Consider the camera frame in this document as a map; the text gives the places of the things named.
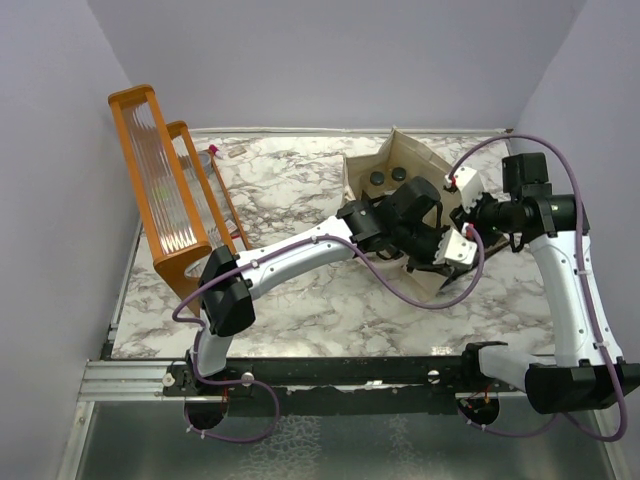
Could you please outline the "tall orange wooden rack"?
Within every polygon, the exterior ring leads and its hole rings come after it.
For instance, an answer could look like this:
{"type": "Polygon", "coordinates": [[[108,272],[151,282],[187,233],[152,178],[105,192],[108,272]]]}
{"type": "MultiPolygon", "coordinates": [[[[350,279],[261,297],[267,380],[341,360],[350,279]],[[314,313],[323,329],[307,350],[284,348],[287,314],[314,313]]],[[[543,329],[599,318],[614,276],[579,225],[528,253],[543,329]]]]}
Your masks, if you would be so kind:
{"type": "Polygon", "coordinates": [[[108,97],[156,273],[185,299],[213,248],[169,136],[154,89],[108,97]]]}

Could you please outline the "aluminium frame rail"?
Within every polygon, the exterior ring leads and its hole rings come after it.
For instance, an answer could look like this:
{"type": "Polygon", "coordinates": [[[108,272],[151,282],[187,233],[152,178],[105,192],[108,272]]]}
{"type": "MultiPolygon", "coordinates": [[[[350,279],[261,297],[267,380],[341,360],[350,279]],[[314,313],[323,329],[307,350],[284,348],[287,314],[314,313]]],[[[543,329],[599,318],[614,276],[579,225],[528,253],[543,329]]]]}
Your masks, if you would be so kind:
{"type": "Polygon", "coordinates": [[[515,355],[479,374],[459,356],[236,358],[207,381],[184,360],[91,361],[80,387],[84,401],[178,400],[213,402],[247,397],[262,382],[279,395],[327,390],[340,393],[416,390],[454,396],[488,388],[522,392],[530,367],[550,367],[549,355],[515,355]]]}

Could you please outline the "beige canvas tote bag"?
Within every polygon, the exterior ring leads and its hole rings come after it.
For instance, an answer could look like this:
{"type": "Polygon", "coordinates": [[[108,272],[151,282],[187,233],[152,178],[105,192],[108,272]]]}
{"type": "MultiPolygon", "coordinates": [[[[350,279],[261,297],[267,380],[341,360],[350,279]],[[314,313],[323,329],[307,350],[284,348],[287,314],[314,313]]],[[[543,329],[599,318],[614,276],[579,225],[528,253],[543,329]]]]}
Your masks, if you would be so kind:
{"type": "Polygon", "coordinates": [[[397,129],[375,153],[343,156],[338,217],[352,229],[359,250],[377,267],[396,273],[421,302],[433,300],[439,292],[418,293],[404,266],[410,259],[433,264],[446,230],[460,232],[449,218],[461,205],[458,192],[445,190],[450,169],[434,150],[397,129]],[[403,182],[392,180],[395,167],[406,170],[403,182]],[[370,184],[372,171],[385,174],[382,186],[370,184]]]}

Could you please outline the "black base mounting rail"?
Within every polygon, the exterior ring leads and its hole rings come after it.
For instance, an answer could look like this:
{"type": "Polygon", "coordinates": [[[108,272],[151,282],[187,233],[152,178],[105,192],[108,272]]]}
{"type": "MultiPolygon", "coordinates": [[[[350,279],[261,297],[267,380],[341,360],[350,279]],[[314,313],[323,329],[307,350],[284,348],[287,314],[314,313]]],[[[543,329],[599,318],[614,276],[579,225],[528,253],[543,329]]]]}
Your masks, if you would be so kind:
{"type": "Polygon", "coordinates": [[[498,380],[464,374],[459,356],[236,358],[197,379],[186,362],[166,370],[163,395],[189,405],[219,405],[234,416],[395,413],[454,415],[456,401],[510,391],[498,380]]]}

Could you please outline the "short orange wooden rack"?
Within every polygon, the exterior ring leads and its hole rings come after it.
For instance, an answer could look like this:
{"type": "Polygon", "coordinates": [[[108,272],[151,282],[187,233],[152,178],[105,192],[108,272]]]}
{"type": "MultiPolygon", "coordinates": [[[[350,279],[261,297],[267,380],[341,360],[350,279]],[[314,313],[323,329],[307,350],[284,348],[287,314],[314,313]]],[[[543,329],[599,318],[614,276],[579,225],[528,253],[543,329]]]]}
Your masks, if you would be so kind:
{"type": "Polygon", "coordinates": [[[226,244],[233,252],[250,250],[249,238],[216,160],[214,173],[206,176],[187,124],[175,121],[167,129],[211,246],[226,244]]]}

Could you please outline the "clear bottle black cap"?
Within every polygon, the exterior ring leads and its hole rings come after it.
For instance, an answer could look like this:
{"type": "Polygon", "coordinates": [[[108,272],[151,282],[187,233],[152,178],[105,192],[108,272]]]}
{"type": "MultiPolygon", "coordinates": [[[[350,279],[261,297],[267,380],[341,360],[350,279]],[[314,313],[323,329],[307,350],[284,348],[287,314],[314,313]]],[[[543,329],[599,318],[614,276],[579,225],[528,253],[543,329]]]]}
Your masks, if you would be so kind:
{"type": "Polygon", "coordinates": [[[395,182],[403,182],[406,176],[407,172],[403,167],[395,167],[391,171],[391,178],[395,182]]]}

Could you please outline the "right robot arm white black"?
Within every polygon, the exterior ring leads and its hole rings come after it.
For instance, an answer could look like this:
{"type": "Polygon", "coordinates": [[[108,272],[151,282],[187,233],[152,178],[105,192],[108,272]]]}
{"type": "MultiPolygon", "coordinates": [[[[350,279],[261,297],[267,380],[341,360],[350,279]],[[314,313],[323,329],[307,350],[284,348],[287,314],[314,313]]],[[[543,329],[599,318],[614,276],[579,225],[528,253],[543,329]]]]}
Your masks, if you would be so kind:
{"type": "Polygon", "coordinates": [[[502,181],[506,201],[485,191],[478,172],[458,168],[445,179],[446,190],[461,195],[450,217],[457,227],[473,225],[485,244],[508,235],[513,251],[529,248],[551,312],[554,355],[470,344],[461,383],[481,391],[500,380],[525,392],[541,414],[606,409],[616,401],[614,380],[624,394],[638,387],[639,366],[624,360],[608,325],[590,270],[589,224],[576,222],[574,195],[553,193],[542,153],[503,158],[502,181]]]}

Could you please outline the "grey tape roll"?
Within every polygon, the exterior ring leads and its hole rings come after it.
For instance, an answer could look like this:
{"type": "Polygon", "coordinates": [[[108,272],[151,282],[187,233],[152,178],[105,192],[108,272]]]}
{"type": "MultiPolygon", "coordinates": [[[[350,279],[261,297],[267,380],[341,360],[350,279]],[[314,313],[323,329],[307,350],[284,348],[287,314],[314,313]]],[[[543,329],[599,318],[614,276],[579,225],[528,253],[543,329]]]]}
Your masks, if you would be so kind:
{"type": "Polygon", "coordinates": [[[200,163],[205,175],[206,176],[212,175],[214,173],[215,156],[208,151],[199,151],[198,158],[200,160],[200,163]]]}

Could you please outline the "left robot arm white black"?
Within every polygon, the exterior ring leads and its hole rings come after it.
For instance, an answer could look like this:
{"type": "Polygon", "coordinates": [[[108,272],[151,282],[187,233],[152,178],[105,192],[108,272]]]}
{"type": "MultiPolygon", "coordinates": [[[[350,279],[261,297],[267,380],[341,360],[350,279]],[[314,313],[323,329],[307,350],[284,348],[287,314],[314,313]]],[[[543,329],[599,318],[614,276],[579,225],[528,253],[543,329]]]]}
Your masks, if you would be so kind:
{"type": "Polygon", "coordinates": [[[255,321],[254,301],[276,286],[359,253],[405,261],[408,271],[442,275],[469,268],[476,243],[443,222],[439,190],[415,177],[391,193],[349,201],[310,230],[262,249],[234,254],[219,247],[199,278],[206,315],[186,382],[206,395],[220,385],[233,337],[255,321]]]}

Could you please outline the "small pink white tube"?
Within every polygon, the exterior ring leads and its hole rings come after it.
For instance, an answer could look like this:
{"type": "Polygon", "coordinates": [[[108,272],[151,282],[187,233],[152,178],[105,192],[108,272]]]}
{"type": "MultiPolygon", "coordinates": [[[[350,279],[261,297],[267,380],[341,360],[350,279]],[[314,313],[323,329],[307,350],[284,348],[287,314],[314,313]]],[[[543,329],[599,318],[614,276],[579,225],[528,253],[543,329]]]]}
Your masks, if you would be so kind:
{"type": "Polygon", "coordinates": [[[220,150],[219,150],[215,145],[213,145],[213,144],[211,144],[211,145],[208,147],[208,151],[209,151],[209,153],[210,153],[211,155],[213,155],[213,156],[215,156],[215,157],[219,157],[219,158],[221,158],[221,157],[222,157],[222,153],[220,152],[220,150]]]}

